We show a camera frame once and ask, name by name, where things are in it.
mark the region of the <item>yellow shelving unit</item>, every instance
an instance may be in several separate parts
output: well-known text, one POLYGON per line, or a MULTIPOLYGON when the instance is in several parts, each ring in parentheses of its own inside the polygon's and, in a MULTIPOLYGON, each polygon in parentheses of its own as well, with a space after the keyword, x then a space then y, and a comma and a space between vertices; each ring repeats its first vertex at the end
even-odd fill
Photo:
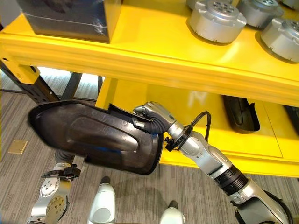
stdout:
MULTIPOLYGON (((202 111, 212 114, 209 143, 220 149, 245 173, 299 177, 299 136, 295 133, 281 105, 250 100, 255 103, 261 129, 239 134, 231 129, 221 95, 106 78, 96 106, 107 109, 109 103, 132 111, 147 101, 165 106, 184 125, 202 111)), ((206 119, 194 128, 206 131, 206 119)), ((180 152, 163 150, 161 164, 197 167, 180 152)))
MULTIPOLYGON (((299 20, 298 12, 284 10, 286 18, 299 20)), ((25 84, 37 81, 36 66, 105 76, 97 102, 102 108, 114 103, 131 110, 155 100, 184 124, 209 110, 211 144, 243 172, 299 177, 299 140, 277 105, 299 106, 299 64, 269 54, 250 27, 231 44, 207 43, 188 27, 190 15, 185 0, 124 0, 111 44, 36 35, 20 15, 0 32, 0 57, 25 84), (219 94, 252 99, 261 130, 231 130, 219 94)), ((203 123, 196 130, 203 133, 203 123)), ((196 167, 166 150, 160 162, 196 167)))
POLYGON ((124 0, 111 44, 36 35, 21 15, 0 34, 1 58, 28 84, 38 75, 26 66, 44 66, 299 106, 299 64, 268 54, 249 27, 228 45, 202 41, 190 15, 185 0, 124 0))

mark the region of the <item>silver motor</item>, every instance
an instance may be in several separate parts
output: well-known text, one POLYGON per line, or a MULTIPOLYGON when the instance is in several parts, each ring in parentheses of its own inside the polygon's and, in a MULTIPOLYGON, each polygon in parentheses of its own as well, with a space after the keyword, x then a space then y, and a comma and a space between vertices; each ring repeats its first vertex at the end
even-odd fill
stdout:
MULTIPOLYGON (((186 0, 186 4, 187 6, 190 8, 190 9, 194 9, 194 6, 195 6, 195 3, 197 2, 198 0, 186 0)), ((226 0, 229 4, 232 4, 233 0, 226 0)))
POLYGON ((237 8, 247 19, 247 24, 260 29, 284 14, 275 0, 240 0, 237 8))
POLYGON ((280 0, 286 6, 299 11, 299 0, 280 0))
POLYGON ((201 0, 196 2, 189 23, 193 31, 205 39, 230 43, 244 28, 246 19, 225 0, 201 0))
POLYGON ((275 54, 299 62, 299 21, 275 18, 261 33, 261 39, 275 54))

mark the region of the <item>black box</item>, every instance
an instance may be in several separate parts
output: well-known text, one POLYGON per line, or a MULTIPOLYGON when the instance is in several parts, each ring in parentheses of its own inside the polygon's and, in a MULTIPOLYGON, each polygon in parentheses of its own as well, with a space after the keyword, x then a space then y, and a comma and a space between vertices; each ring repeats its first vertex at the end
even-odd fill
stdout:
POLYGON ((17 0, 36 34, 111 41, 121 0, 17 0))

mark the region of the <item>gray carpet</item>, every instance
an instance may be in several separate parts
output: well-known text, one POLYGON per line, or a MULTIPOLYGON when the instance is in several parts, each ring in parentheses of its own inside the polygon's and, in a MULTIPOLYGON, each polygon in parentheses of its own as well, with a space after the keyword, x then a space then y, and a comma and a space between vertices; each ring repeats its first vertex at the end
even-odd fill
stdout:
MULTIPOLYGON (((40 176, 50 170, 54 150, 27 124, 35 103, 25 94, 1 93, 0 212, 4 224, 24 224, 38 198, 40 176), (8 154, 13 139, 27 140, 23 155, 8 154)), ((116 192, 117 222, 157 224, 171 200, 177 200, 187 224, 236 224, 234 208, 214 182, 198 169, 159 165, 149 176, 87 165, 76 157, 81 176, 72 182, 70 209, 60 224, 86 224, 99 182, 111 177, 116 192)), ((252 177, 265 190, 283 198, 299 214, 299 183, 295 178, 252 177)))
MULTIPOLYGON (((70 80, 70 72, 42 67, 39 67, 39 70, 44 81, 50 86, 56 95, 61 96, 68 81, 70 80)), ((14 82, 11 81, 11 79, 3 71, 0 70, 0 72, 2 90, 21 91, 21 89, 14 84, 14 82)), ((97 76, 83 74, 74 97, 96 100, 98 97, 97 76)))

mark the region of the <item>robotic arm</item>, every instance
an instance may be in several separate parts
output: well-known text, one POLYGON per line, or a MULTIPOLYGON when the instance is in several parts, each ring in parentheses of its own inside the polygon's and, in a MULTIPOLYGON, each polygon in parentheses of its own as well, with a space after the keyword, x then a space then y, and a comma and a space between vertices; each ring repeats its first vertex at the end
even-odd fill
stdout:
POLYGON ((71 181, 80 175, 76 164, 59 162, 46 172, 40 195, 27 224, 56 224, 68 209, 71 181))
POLYGON ((240 224, 293 223, 290 211, 281 200, 262 190, 253 180, 242 174, 221 151, 208 144, 211 123, 211 115, 208 112, 201 113, 189 126, 180 124, 156 102, 147 102, 135 108, 134 113, 152 120, 144 123, 133 119, 135 127, 155 134, 167 131, 171 139, 166 138, 166 148, 171 151, 178 147, 218 184, 229 201, 237 207, 235 216, 240 224), (208 116, 206 138, 192 130, 204 115, 208 116))

